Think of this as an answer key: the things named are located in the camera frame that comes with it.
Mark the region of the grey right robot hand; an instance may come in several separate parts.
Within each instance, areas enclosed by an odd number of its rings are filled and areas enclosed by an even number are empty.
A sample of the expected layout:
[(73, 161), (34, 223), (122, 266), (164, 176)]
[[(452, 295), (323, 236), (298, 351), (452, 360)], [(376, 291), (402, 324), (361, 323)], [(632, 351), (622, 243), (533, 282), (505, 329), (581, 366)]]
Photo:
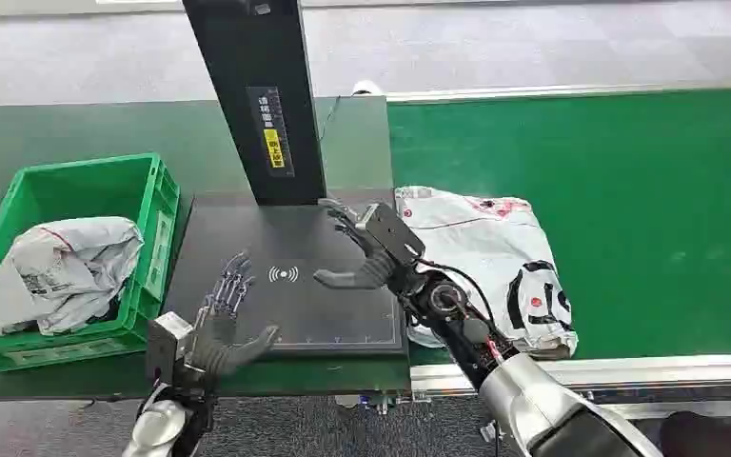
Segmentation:
[(326, 288), (369, 290), (390, 284), (391, 278), (412, 259), (408, 251), (395, 256), (388, 248), (398, 247), (411, 234), (396, 210), (385, 203), (373, 203), (362, 213), (339, 200), (322, 198), (318, 205), (334, 219), (335, 229), (358, 246), (365, 261), (353, 271), (318, 269), (313, 278)]

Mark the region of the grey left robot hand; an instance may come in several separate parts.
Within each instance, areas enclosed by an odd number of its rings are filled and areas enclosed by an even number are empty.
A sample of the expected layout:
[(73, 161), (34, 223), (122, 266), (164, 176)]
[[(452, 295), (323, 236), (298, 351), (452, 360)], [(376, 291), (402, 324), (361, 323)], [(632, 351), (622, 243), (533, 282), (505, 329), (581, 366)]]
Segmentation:
[(245, 250), (231, 257), (198, 308), (188, 364), (203, 371), (207, 389), (268, 352), (281, 336), (279, 326), (268, 325), (255, 339), (235, 343), (240, 307), (256, 281), (251, 267)]

